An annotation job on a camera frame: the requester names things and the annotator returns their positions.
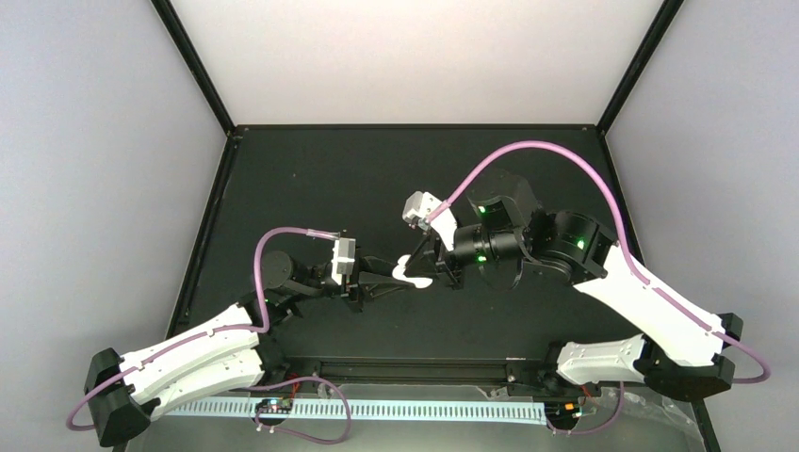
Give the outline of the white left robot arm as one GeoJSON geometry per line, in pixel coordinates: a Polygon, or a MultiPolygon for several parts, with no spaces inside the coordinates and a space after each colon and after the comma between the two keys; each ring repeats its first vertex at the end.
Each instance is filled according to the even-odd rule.
{"type": "Polygon", "coordinates": [[[289,365],[273,329],[297,315],[299,302],[344,299],[359,311],[385,292],[428,287],[431,279],[408,276],[408,261],[354,250],[306,266],[283,251],[267,253],[260,261],[261,289],[220,314],[150,347],[96,353],[84,386],[90,430],[101,447],[115,447],[206,396],[286,381],[289,365]]]}

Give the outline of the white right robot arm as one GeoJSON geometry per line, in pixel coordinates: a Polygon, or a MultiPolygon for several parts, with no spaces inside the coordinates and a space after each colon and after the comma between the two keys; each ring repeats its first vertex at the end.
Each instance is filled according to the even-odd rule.
{"type": "Polygon", "coordinates": [[[723,351],[729,339],[742,334],[737,315],[709,313],[669,294],[646,270],[632,273],[607,227],[576,212],[547,212],[521,176],[486,170],[466,197],[479,219],[467,226],[431,193],[417,191],[406,200],[403,220],[424,237],[399,258],[392,272],[396,280],[417,289],[437,281],[459,289],[467,266],[485,269],[511,261],[600,301],[638,329],[628,339],[552,344],[536,369],[545,392],[631,382],[694,402],[731,388],[735,365],[723,351]]]}

